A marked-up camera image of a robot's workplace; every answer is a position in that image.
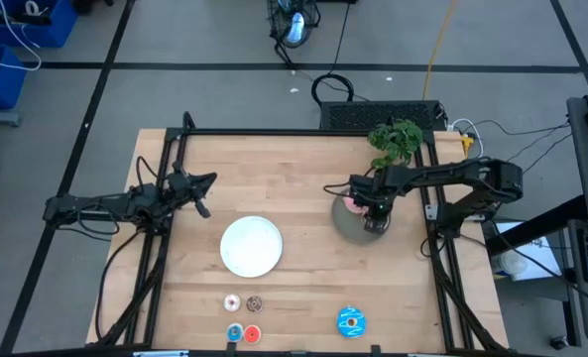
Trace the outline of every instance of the gray floor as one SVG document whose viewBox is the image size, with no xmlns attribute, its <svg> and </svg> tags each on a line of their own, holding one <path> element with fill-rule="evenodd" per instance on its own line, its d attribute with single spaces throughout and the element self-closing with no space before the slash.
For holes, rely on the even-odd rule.
<svg viewBox="0 0 588 357">
<path fill-rule="evenodd" d="M 100 2 L 80 18 L 66 46 L 40 50 L 47 61 L 106 58 L 125 0 Z M 459 0 L 436 63 L 578 65 L 548 0 Z M 560 0 L 588 59 L 588 0 Z M 340 63 L 427 63 L 447 8 L 444 1 L 361 0 L 351 8 Z M 295 61 L 332 62 L 345 5 L 321 4 L 322 23 Z M 268 38 L 264 0 L 138 0 L 119 62 L 280 62 Z M 31 60 L 22 50 L 17 54 Z M 308 71 L 311 76 L 322 74 Z M 369 99 L 419 99 L 423 72 L 344 71 Z M 43 229 L 45 199 L 58 189 L 99 70 L 43 69 L 28 74 L 14 109 L 19 128 L 0 127 L 0 341 Z M 141 128 L 177 126 L 189 110 L 209 128 L 316 128 L 319 109 L 310 81 L 286 70 L 112 70 L 71 192 L 121 190 Z M 511 131 L 565 121 L 565 100 L 587 90 L 582 74 L 436 72 L 429 97 L 450 118 L 492 119 Z M 320 88 L 322 98 L 344 93 Z M 486 153 L 506 159 L 537 138 L 509 137 L 479 127 Z M 516 159 L 526 168 L 560 130 Z M 525 176 L 526 197 L 500 214 L 526 219 L 580 193 L 570 141 Z M 81 346 L 93 310 L 108 245 L 57 234 L 16 351 Z M 559 304 L 517 292 L 500 295 L 511 345 L 522 352 L 588 356 L 584 348 L 556 352 L 547 338 L 563 333 Z"/>
</svg>

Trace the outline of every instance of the wooden tabletop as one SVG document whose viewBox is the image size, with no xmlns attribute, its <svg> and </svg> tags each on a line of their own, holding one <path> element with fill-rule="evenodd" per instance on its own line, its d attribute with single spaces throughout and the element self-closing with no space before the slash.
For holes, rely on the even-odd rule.
<svg viewBox="0 0 588 357">
<path fill-rule="evenodd" d="M 158 166 L 164 133 L 140 131 L 126 186 L 137 182 L 137 156 Z M 441 163 L 464 159 L 457 133 L 437 132 L 435 139 Z M 444 352 L 432 268 L 419 253 L 426 232 L 418 190 L 396 199 L 391 227 L 368 246 L 346 242 L 332 225 L 334 197 L 322 187 L 365 172 L 378 155 L 366 138 L 189 137 L 185 169 L 195 175 L 218 173 L 204 201 L 212 216 L 201 218 L 191 204 L 176 213 L 154 348 L 224 349 L 227 326 L 240 322 L 257 324 L 263 337 L 255 345 L 239 343 L 239 350 L 367 352 L 372 344 L 380 344 L 385 352 Z M 153 181 L 145 171 L 144 181 Z M 469 189 L 447 186 L 446 197 L 454 201 Z M 430 197 L 436 200 L 433 191 Z M 229 272 L 219 254 L 225 229 L 248 215 L 271 220 L 284 240 L 276 267 L 254 279 Z M 113 238 L 109 254 L 132 232 L 133 227 L 124 226 Z M 476 223 L 465 223 L 462 232 L 483 240 Z M 101 311 L 104 333 L 132 296 L 142 242 L 143 236 L 125 248 L 107 275 Z M 460 239 L 455 245 L 466 300 L 494 338 L 507 345 L 485 248 Z M 264 308 L 252 313 L 243 304 L 239 311 L 228 312 L 223 299 L 229 294 L 243 302 L 259 296 Z M 346 305 L 365 313 L 364 336 L 346 339 L 338 333 L 337 313 Z M 456 309 L 449 305 L 456 320 Z M 142 317 L 147 311 L 145 303 Z M 461 346 L 456 323 L 453 329 Z M 95 339 L 91 328 L 88 341 Z"/>
</svg>

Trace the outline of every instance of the blue bin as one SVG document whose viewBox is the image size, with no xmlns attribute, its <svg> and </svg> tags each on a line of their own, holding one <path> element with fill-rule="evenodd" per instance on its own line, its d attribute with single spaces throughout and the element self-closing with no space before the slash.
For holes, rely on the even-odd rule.
<svg viewBox="0 0 588 357">
<path fill-rule="evenodd" d="M 8 47 L 1 45 L 0 62 L 10 65 L 23 65 Z M 9 109 L 16 105 L 20 90 L 23 87 L 25 74 L 26 72 L 22 69 L 7 68 L 0 65 L 0 109 Z"/>
<path fill-rule="evenodd" d="M 77 13 L 73 10 L 70 0 L 34 0 L 39 9 L 49 7 L 51 9 L 50 17 L 52 24 L 50 26 L 25 26 L 25 37 L 21 31 L 23 25 L 10 24 L 14 33 L 27 46 L 31 47 L 31 42 L 40 47 L 60 48 L 64 46 L 68 35 L 73 29 Z M 13 14 L 16 11 L 25 11 L 25 1 L 3 0 L 7 14 Z M 12 47 L 22 46 L 14 36 L 9 32 L 6 24 L 0 24 L 0 44 Z"/>
</svg>

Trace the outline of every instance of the potted plant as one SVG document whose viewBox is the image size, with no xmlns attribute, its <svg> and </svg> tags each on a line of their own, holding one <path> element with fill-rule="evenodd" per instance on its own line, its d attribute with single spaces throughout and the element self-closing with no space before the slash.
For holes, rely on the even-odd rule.
<svg viewBox="0 0 588 357">
<path fill-rule="evenodd" d="M 401 164 L 411 163 L 412 154 L 419 149 L 423 132 L 410 120 L 393 120 L 391 124 L 380 124 L 369 133 L 369 143 L 386 155 L 374 159 L 371 167 L 383 169 L 400 160 Z"/>
</svg>

